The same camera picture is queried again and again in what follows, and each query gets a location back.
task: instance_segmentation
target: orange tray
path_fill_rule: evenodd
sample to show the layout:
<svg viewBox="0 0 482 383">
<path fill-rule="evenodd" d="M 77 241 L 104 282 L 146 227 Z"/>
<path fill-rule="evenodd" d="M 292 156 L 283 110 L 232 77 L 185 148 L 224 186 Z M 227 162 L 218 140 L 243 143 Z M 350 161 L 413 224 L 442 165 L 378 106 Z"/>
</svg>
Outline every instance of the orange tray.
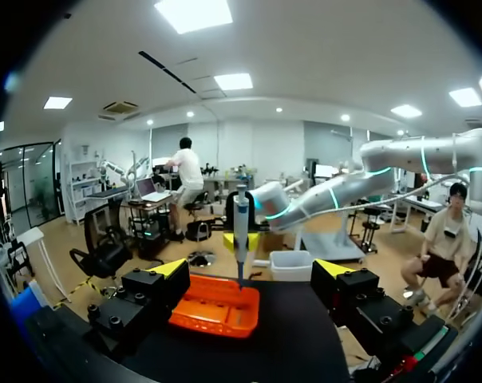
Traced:
<svg viewBox="0 0 482 383">
<path fill-rule="evenodd" d="M 259 291 L 229 279 L 190 275 L 170 323 L 203 333 L 248 338 L 259 320 Z"/>
</svg>

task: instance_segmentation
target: young man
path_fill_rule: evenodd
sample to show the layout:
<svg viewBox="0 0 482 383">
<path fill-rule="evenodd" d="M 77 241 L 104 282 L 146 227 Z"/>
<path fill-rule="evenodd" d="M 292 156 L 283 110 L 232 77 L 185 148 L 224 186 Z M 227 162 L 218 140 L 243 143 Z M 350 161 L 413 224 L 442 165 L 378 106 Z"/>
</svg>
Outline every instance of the young man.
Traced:
<svg viewBox="0 0 482 383">
<path fill-rule="evenodd" d="M 170 240 L 173 241 L 184 239 L 180 226 L 180 207 L 193 202 L 203 189 L 199 157 L 192 151 L 192 140 L 188 137 L 182 138 L 179 146 L 180 150 L 165 165 L 166 167 L 179 167 L 179 177 L 182 183 L 175 193 L 175 202 L 170 204 L 170 220 L 175 228 L 175 232 L 170 235 Z"/>
<path fill-rule="evenodd" d="M 409 284 L 413 295 L 411 305 L 423 302 L 425 292 L 418 283 L 421 277 L 439 278 L 443 288 L 449 288 L 435 302 L 428 305 L 428 316 L 438 307 L 457 299 L 464 287 L 462 275 L 466 271 L 472 240 L 463 217 L 464 201 L 468 191 L 463 184 L 450 187 L 450 204 L 432 218 L 422 243 L 420 255 L 409 260 L 401 270 L 402 278 Z"/>
</svg>

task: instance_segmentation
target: brown shorts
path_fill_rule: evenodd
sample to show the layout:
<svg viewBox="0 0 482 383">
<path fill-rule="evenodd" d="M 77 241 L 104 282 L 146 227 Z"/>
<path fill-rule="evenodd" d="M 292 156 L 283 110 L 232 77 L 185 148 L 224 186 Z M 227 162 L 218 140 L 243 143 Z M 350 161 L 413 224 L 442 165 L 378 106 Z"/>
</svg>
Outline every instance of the brown shorts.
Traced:
<svg viewBox="0 0 482 383">
<path fill-rule="evenodd" d="M 447 288 L 447 281 L 453 275 L 459 273 L 454 261 L 448 261 L 447 259 L 441 258 L 439 255 L 429 253 L 429 260 L 424 263 L 422 271 L 417 273 L 423 278 L 438 278 L 441 282 L 441 287 Z"/>
</svg>

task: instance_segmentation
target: laptop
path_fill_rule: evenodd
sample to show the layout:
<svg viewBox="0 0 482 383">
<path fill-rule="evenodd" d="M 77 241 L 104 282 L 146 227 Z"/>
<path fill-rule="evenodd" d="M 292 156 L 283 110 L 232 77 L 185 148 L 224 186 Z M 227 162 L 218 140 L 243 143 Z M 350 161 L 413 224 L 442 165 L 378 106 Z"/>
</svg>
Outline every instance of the laptop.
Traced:
<svg viewBox="0 0 482 383">
<path fill-rule="evenodd" d="M 144 201 L 149 202 L 160 202 L 162 199 L 167 198 L 170 195 L 169 191 L 163 191 L 159 193 L 156 191 L 156 187 L 152 183 L 150 178 L 146 178 L 145 180 L 138 180 L 136 182 L 136 186 L 138 187 L 138 191 L 140 192 L 140 197 Z"/>
</svg>

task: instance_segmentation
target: beige t-shirt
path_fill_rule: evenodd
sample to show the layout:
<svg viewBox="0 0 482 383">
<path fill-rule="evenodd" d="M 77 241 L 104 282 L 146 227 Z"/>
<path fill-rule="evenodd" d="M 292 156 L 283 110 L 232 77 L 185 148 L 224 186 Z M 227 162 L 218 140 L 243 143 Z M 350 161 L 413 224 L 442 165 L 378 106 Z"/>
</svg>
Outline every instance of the beige t-shirt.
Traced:
<svg viewBox="0 0 482 383">
<path fill-rule="evenodd" d="M 456 232 L 456 238 L 445 235 L 445 228 Z M 456 255 L 462 258 L 470 256 L 472 239 L 468 232 L 466 220 L 461 215 L 460 219 L 452 219 L 448 207 L 437 212 L 425 231 L 425 239 L 431 243 L 429 252 L 440 256 L 443 259 L 454 260 Z"/>
</svg>

